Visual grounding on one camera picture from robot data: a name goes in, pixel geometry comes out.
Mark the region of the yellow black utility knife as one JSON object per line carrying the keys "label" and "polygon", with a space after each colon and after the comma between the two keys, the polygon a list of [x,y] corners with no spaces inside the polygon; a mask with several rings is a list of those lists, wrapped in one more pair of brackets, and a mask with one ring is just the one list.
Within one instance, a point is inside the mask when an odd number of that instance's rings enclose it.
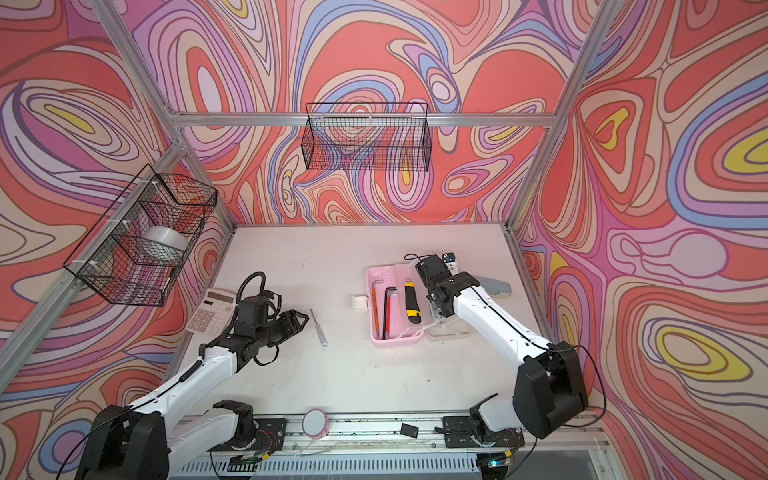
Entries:
{"label": "yellow black utility knife", "polygon": [[411,279],[405,281],[404,295],[407,318],[411,324],[419,325],[422,322],[422,314],[418,304],[415,285]]}

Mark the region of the pink plastic tool box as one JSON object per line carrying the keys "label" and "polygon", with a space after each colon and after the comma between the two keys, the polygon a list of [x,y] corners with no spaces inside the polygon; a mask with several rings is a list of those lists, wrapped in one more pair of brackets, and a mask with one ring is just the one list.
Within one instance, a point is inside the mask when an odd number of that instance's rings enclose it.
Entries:
{"label": "pink plastic tool box", "polygon": [[[374,280],[382,279],[377,287],[380,339],[375,338],[375,327],[370,308],[370,288]],[[411,279],[415,285],[416,271],[411,264],[399,263],[374,266],[366,270],[365,280],[369,297],[370,338],[378,348],[405,347],[417,344],[423,337],[422,322],[411,324],[406,315],[404,285]]]}

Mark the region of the orange hex key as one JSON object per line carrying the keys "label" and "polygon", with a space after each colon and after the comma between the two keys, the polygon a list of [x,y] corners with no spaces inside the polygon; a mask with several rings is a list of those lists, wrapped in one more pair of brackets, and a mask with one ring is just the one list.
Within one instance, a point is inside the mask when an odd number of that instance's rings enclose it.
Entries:
{"label": "orange hex key", "polygon": [[375,338],[380,339],[380,321],[379,321],[379,314],[378,314],[378,300],[377,300],[377,287],[379,284],[383,284],[384,280],[377,279],[374,280],[371,283],[370,288],[370,308],[372,311],[373,319],[374,319],[374,327],[375,327]]}

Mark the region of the clear handle tester screwdriver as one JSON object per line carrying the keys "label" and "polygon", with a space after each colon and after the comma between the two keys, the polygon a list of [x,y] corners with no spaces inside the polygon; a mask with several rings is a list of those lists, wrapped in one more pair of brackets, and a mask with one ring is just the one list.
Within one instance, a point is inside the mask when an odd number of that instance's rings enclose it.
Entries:
{"label": "clear handle tester screwdriver", "polygon": [[322,346],[323,348],[326,348],[326,347],[328,346],[328,341],[327,341],[327,338],[326,338],[326,336],[325,336],[325,333],[324,333],[324,331],[323,331],[323,329],[322,329],[322,326],[321,326],[321,325],[320,325],[320,323],[317,321],[317,318],[316,318],[316,316],[315,316],[315,313],[314,313],[314,310],[313,310],[313,309],[311,309],[311,310],[310,310],[310,315],[311,315],[311,318],[312,318],[312,320],[313,320],[313,323],[314,323],[314,326],[315,326],[315,330],[316,330],[317,338],[318,338],[318,340],[319,340],[319,342],[320,342],[321,346]]}

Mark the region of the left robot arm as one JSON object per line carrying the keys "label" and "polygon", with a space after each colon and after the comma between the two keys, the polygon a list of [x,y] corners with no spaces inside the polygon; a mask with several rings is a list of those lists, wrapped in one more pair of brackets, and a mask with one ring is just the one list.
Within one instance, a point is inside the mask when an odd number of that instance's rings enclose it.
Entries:
{"label": "left robot arm", "polygon": [[195,420],[182,419],[217,386],[257,363],[260,350],[277,350],[309,321],[305,313],[283,309],[280,296],[270,292],[239,301],[230,323],[200,346],[189,367],[130,405],[111,405],[97,415],[78,446],[76,478],[167,479],[219,445],[249,449],[258,437],[249,404],[222,400]]}

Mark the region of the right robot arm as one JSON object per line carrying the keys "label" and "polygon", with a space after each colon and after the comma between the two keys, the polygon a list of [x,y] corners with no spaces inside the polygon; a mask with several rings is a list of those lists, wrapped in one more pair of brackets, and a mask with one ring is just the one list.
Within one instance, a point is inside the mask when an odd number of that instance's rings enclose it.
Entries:
{"label": "right robot arm", "polygon": [[469,409],[479,437],[504,430],[528,431],[544,439],[588,407],[579,356],[566,343],[554,344],[535,334],[504,310],[480,281],[452,273],[437,255],[415,264],[427,299],[441,315],[471,325],[516,371],[514,392],[493,394]]}

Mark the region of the white calculator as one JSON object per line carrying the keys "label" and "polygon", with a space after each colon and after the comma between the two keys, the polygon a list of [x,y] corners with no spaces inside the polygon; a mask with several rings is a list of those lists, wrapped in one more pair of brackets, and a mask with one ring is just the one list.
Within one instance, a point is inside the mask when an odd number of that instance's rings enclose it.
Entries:
{"label": "white calculator", "polygon": [[192,334],[217,336],[231,321],[236,306],[235,294],[209,288],[185,325]]}

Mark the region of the grey stapler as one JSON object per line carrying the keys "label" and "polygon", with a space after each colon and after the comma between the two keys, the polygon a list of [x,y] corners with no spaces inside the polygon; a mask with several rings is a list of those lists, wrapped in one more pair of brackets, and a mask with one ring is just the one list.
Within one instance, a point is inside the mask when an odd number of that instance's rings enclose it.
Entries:
{"label": "grey stapler", "polygon": [[478,277],[477,280],[490,296],[508,297],[512,294],[511,285],[508,282],[487,277]]}

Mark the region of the white box latch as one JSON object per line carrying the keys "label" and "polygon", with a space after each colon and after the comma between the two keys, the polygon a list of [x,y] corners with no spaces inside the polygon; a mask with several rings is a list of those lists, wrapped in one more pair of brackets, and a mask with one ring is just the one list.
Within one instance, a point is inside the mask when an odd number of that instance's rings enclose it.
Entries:
{"label": "white box latch", "polygon": [[356,311],[369,309],[369,297],[367,295],[353,295],[351,297],[351,308]]}

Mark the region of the pink tape roll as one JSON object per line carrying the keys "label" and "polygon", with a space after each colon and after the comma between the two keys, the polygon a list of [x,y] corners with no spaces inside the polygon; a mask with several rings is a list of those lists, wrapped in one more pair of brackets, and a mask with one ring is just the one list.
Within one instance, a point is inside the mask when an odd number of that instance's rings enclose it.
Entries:
{"label": "pink tape roll", "polygon": [[301,428],[304,435],[312,440],[319,440],[327,436],[330,420],[323,410],[312,409],[304,414]]}

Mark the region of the small black block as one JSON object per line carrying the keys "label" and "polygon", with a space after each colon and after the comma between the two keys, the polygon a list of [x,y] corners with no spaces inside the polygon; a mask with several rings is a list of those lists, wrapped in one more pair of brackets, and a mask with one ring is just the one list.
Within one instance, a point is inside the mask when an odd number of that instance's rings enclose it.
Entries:
{"label": "small black block", "polygon": [[417,439],[419,436],[419,428],[411,424],[402,423],[400,434],[408,438]]}

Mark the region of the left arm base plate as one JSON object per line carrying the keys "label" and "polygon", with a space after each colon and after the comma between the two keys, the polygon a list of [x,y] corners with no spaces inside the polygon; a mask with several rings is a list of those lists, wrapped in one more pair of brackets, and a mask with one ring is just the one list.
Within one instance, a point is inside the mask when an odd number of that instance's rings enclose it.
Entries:
{"label": "left arm base plate", "polygon": [[254,439],[246,446],[233,446],[230,443],[220,444],[211,449],[212,452],[255,452],[273,454],[283,449],[288,420],[286,418],[257,417],[254,420],[256,433]]}

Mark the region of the silver duct tape roll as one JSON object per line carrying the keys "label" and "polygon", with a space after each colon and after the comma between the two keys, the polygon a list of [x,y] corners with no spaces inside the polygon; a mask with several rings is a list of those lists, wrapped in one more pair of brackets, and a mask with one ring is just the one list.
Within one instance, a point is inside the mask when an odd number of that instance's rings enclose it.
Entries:
{"label": "silver duct tape roll", "polygon": [[142,235],[140,250],[150,259],[164,265],[178,264],[186,252],[189,240],[169,227],[153,225]]}

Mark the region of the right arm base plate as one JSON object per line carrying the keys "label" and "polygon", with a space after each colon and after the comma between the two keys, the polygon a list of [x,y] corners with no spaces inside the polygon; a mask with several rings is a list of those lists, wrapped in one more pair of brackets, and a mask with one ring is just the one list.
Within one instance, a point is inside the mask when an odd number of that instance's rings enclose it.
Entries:
{"label": "right arm base plate", "polygon": [[449,449],[503,448],[515,452],[525,445],[521,430],[490,432],[478,427],[468,415],[444,416],[434,432],[443,437]]}

